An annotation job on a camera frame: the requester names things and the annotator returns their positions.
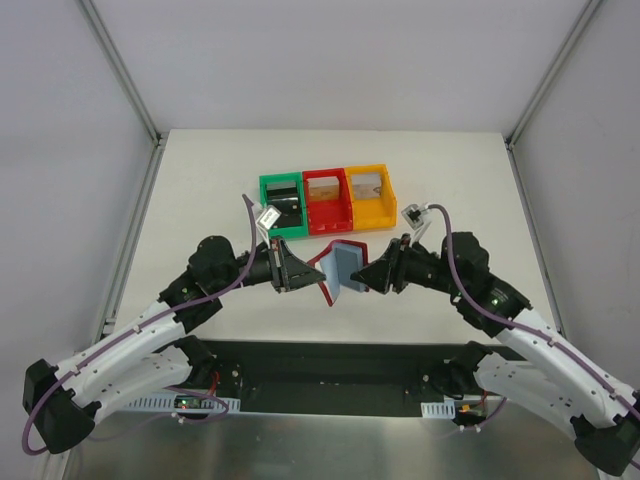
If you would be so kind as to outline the red leather card holder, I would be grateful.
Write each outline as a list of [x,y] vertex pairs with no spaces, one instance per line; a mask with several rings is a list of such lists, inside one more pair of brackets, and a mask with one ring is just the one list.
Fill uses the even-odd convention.
[[367,266],[368,263],[367,244],[346,239],[331,241],[308,261],[310,266],[319,267],[325,275],[319,287],[330,307],[336,303],[342,289],[350,289],[358,293],[369,290],[363,283],[351,279],[352,274]]

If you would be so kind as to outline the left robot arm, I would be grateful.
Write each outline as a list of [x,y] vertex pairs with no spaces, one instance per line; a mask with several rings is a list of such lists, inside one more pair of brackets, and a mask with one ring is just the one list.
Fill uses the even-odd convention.
[[193,332],[221,310],[226,293],[262,283],[285,293],[325,278],[281,237],[241,256],[227,238],[205,238],[186,270],[124,328],[55,365],[40,359],[27,368],[23,451],[63,453],[138,395],[182,383],[204,387],[213,358]]

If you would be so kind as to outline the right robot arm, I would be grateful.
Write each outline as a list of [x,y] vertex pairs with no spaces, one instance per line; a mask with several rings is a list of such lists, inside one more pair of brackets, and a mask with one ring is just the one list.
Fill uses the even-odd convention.
[[386,294],[415,284],[445,293],[472,327],[523,359],[509,361],[478,342],[433,367],[438,393],[461,398],[477,389],[501,395],[564,432],[597,469],[621,476],[639,452],[639,392],[580,353],[532,308],[530,301],[489,269],[489,254],[470,232],[455,232],[440,253],[409,235],[352,279]]

